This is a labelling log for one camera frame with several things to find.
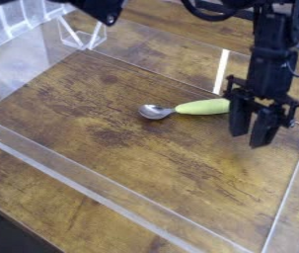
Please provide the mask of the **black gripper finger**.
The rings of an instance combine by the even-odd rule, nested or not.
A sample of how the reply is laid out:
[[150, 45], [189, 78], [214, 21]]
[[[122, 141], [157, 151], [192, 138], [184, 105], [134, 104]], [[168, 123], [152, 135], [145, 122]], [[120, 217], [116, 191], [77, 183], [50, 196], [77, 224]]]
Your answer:
[[233, 98], [229, 104], [229, 132], [232, 136], [248, 133], [251, 113], [249, 101], [239, 97]]
[[280, 107], [261, 107], [253, 109], [255, 121], [249, 134], [249, 147], [257, 148], [271, 144], [281, 124], [283, 109]]

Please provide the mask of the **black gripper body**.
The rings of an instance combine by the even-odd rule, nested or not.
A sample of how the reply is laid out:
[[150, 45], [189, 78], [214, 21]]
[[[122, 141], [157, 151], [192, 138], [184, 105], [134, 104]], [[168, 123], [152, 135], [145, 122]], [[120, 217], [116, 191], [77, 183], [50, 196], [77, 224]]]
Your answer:
[[251, 109], [280, 107], [283, 109], [281, 127], [289, 127], [299, 107], [299, 101], [288, 96], [296, 66], [295, 50], [251, 48], [247, 78], [235, 75], [226, 77], [224, 98], [239, 97], [249, 101]]

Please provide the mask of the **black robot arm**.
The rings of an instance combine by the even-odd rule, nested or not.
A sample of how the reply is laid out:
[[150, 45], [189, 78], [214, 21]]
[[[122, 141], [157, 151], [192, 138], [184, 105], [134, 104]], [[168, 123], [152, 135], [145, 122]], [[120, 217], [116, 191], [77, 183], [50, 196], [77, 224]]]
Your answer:
[[299, 0], [218, 0], [196, 4], [178, 0], [188, 13], [206, 22], [221, 22], [251, 10], [253, 41], [244, 79], [228, 76], [229, 133], [249, 135], [252, 148], [268, 145], [281, 127], [293, 125], [299, 101], [289, 97], [299, 78]]

